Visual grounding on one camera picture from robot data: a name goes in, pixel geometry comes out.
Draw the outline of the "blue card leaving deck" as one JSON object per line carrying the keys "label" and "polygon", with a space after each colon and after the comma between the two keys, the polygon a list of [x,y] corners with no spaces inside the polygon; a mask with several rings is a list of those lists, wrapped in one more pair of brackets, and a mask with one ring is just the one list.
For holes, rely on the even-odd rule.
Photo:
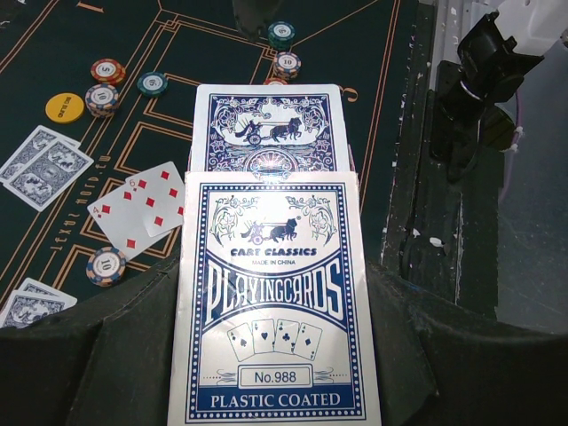
{"label": "blue card leaving deck", "polygon": [[191,171],[348,171],[350,151],[335,84],[201,84]]}

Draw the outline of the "blue backed playing card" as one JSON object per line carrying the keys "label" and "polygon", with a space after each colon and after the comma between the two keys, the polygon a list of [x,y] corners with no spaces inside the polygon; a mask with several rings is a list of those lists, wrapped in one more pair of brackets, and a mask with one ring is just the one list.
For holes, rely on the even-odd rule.
{"label": "blue backed playing card", "polygon": [[60,297],[16,290],[1,313],[1,327],[27,327],[66,308],[66,301]]}
{"label": "blue backed playing card", "polygon": [[38,293],[44,296],[58,297],[64,300],[68,306],[74,306],[77,303],[77,299],[75,297],[31,278],[25,278],[23,283],[20,285],[19,290]]}

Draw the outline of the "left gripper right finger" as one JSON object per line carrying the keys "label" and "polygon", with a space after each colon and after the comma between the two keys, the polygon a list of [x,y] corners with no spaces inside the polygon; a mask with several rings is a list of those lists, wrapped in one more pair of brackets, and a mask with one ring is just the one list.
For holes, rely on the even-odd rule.
{"label": "left gripper right finger", "polygon": [[366,263],[385,425],[565,425],[567,337],[468,311]]}

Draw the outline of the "blue white card deck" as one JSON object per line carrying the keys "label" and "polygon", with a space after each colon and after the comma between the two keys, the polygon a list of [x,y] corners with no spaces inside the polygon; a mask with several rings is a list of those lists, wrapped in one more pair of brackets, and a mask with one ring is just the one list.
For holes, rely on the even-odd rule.
{"label": "blue white card deck", "polygon": [[354,172],[190,172],[170,425],[378,425]]}

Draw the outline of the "orange chips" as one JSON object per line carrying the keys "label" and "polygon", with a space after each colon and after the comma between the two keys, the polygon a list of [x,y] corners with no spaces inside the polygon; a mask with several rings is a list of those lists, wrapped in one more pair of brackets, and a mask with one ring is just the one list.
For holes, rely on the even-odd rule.
{"label": "orange chips", "polygon": [[99,59],[91,66],[91,76],[99,83],[116,86],[125,79],[126,70],[115,59]]}
{"label": "orange chips", "polygon": [[263,85],[287,85],[288,82],[279,77],[267,78],[264,80]]}

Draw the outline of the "green chips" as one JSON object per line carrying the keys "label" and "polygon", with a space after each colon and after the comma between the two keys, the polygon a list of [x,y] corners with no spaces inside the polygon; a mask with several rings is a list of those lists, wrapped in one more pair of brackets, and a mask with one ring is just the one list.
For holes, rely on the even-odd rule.
{"label": "green chips", "polygon": [[269,44],[273,49],[276,51],[287,51],[294,41],[296,30],[290,23],[276,21],[267,28],[267,35]]}
{"label": "green chips", "polygon": [[163,73],[147,72],[138,78],[137,88],[146,97],[159,97],[168,89],[168,79]]}

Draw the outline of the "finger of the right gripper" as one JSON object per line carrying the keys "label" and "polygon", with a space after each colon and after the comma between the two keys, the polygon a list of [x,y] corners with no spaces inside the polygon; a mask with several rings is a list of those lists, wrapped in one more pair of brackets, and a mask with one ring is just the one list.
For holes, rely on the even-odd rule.
{"label": "finger of the right gripper", "polygon": [[282,3],[283,0],[232,0],[237,30],[250,42],[256,42]]}

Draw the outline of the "four of diamonds card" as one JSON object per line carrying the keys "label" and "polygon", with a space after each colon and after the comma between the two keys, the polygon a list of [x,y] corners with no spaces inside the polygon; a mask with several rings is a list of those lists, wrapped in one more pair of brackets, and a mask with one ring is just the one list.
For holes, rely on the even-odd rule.
{"label": "four of diamonds card", "polygon": [[134,193],[125,185],[102,196],[87,210],[108,238],[128,261],[152,247],[171,231],[151,237],[134,203]]}

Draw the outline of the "peach blue chips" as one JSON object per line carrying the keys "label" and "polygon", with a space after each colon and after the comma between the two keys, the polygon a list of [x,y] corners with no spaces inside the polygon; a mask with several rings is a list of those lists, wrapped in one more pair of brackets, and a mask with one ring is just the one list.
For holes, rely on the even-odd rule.
{"label": "peach blue chips", "polygon": [[112,116],[119,105],[119,92],[111,84],[100,83],[90,87],[85,93],[84,102],[89,112],[96,118]]}

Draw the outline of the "six of diamonds card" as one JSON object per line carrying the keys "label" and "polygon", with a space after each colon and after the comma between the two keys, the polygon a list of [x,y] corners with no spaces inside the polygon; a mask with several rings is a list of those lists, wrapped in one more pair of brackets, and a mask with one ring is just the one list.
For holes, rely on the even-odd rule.
{"label": "six of diamonds card", "polygon": [[165,162],[129,177],[125,185],[150,237],[183,223],[185,185],[174,162]]}

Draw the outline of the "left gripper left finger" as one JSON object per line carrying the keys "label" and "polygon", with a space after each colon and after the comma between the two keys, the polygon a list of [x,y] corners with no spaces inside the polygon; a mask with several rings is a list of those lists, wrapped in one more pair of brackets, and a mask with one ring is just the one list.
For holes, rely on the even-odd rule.
{"label": "left gripper left finger", "polygon": [[179,254],[25,328],[1,330],[3,425],[164,425]]}

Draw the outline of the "yellow big blind button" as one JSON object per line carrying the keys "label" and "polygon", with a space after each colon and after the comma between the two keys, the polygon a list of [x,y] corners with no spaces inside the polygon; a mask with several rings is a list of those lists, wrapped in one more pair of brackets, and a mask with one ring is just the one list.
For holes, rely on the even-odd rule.
{"label": "yellow big blind button", "polygon": [[47,117],[55,123],[69,124],[83,116],[83,99],[71,92],[62,92],[50,98],[44,107]]}

